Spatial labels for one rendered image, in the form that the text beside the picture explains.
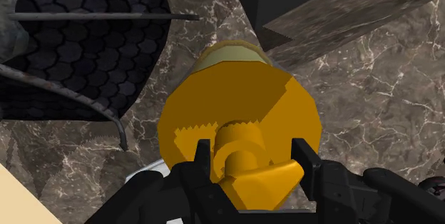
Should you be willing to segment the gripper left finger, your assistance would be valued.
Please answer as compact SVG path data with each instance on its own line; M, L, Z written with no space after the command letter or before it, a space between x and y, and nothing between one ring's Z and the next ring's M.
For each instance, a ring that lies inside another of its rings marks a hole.
M178 163L164 177L136 173L85 224L241 224L222 188L210 181L210 141L200 139L192 161Z

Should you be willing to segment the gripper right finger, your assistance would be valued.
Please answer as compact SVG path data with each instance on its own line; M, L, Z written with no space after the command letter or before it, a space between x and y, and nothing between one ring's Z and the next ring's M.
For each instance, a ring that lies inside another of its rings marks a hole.
M357 175L303 138L292 139L291 158L305 172L300 185L317 203L318 224L445 224L444 201L386 168Z

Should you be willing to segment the yellow pump bottle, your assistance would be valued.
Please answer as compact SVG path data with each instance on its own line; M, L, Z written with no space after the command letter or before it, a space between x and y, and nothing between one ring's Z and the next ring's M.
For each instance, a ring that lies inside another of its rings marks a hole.
M207 48L169 95L158 122L167 167L192 161L210 142L210 179L239 210L277 210L306 170L292 140L319 148L322 125L311 95L245 41Z

